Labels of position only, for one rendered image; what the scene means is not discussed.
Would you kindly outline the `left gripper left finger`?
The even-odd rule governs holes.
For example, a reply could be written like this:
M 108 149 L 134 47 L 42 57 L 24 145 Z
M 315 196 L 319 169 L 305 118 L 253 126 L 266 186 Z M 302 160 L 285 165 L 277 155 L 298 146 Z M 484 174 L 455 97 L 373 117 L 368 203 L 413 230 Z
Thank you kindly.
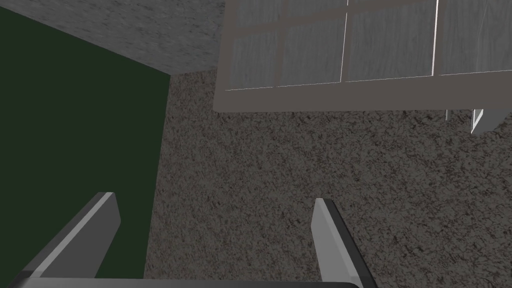
M 120 224 L 115 194 L 97 193 L 25 266 L 21 278 L 94 278 Z

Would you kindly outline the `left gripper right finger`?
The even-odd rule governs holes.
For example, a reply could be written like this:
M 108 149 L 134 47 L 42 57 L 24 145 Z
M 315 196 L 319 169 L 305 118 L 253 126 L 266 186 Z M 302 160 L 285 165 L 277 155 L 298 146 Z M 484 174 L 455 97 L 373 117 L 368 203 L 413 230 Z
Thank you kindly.
M 378 288 L 331 199 L 315 199 L 310 228 L 323 282 L 338 282 L 339 288 Z

